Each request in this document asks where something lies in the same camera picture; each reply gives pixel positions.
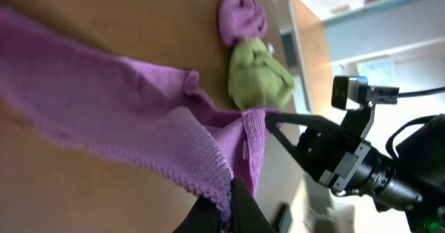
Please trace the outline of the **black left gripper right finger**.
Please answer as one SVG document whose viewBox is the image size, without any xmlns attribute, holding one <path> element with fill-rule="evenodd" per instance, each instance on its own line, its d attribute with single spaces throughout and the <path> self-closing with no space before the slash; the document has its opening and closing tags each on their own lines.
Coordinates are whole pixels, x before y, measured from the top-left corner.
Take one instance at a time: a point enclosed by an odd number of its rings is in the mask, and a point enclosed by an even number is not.
<svg viewBox="0 0 445 233">
<path fill-rule="evenodd" d="M 241 178 L 231 182 L 233 233 L 276 233 Z"/>
</svg>

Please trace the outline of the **pink purple cloth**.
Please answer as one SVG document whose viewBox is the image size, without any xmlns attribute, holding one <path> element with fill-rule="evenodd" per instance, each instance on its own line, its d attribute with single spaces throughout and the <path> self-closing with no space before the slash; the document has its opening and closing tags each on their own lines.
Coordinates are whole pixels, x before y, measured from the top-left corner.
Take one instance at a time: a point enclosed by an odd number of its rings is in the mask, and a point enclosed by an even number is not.
<svg viewBox="0 0 445 233">
<path fill-rule="evenodd" d="M 233 178 L 257 193 L 266 109 L 218 109 L 196 71 L 107 54 L 2 8 L 1 96 L 54 140 L 157 172 L 223 220 Z"/>
</svg>

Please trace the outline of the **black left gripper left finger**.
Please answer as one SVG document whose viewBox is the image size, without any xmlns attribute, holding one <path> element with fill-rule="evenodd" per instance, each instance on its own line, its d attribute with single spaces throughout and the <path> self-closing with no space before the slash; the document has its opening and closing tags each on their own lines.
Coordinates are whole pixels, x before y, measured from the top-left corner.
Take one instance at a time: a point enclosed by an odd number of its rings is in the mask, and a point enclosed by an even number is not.
<svg viewBox="0 0 445 233">
<path fill-rule="evenodd" d="M 209 199 L 200 196 L 173 233 L 219 233 L 220 211 Z"/>
</svg>

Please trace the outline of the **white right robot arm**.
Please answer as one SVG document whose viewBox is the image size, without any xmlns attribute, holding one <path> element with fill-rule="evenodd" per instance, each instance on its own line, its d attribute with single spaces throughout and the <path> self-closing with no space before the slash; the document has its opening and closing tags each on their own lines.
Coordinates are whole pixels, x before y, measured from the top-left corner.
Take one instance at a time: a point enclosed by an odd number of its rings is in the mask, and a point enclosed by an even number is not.
<svg viewBox="0 0 445 233">
<path fill-rule="evenodd" d="M 379 212 L 404 212 L 411 232 L 443 232 L 444 115 L 404 124 L 420 129 L 398 145 L 391 136 L 386 154 L 365 139 L 372 122 L 372 111 L 349 111 L 341 124 L 318 115 L 266 115 L 269 132 L 333 195 L 367 195 Z"/>
</svg>

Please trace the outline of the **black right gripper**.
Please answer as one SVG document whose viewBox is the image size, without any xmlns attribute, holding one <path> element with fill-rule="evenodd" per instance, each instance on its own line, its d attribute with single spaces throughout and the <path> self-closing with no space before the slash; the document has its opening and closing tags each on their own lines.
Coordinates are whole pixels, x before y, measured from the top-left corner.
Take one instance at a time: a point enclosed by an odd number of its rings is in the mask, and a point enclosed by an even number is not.
<svg viewBox="0 0 445 233">
<path fill-rule="evenodd" d="M 279 124 L 308 128 L 294 146 Z M 319 115 L 267 112 L 267 130 L 318 184 L 333 193 L 372 193 L 374 149 L 361 138 L 350 136 L 336 123 Z"/>
</svg>

